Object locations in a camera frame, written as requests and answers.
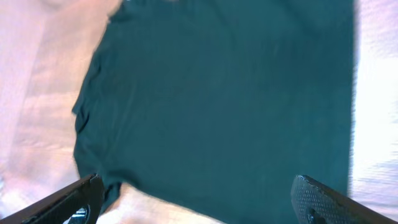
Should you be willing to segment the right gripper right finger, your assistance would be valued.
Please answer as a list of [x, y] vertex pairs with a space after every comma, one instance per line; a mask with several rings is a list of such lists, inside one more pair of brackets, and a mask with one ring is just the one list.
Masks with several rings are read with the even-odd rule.
[[300, 224], [397, 224], [307, 175], [295, 177], [290, 196]]

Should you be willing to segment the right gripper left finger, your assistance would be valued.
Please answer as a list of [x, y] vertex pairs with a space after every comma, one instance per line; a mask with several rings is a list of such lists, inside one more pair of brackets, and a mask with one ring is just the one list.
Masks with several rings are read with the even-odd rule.
[[104, 202], [98, 174], [82, 178], [1, 220], [2, 224], [95, 224]]

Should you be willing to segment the black polo shirt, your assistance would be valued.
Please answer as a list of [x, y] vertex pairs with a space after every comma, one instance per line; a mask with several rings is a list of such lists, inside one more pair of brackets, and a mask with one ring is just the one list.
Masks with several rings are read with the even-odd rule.
[[72, 109], [104, 207], [123, 183], [225, 223], [295, 223], [305, 174], [346, 193], [350, 0], [123, 1]]

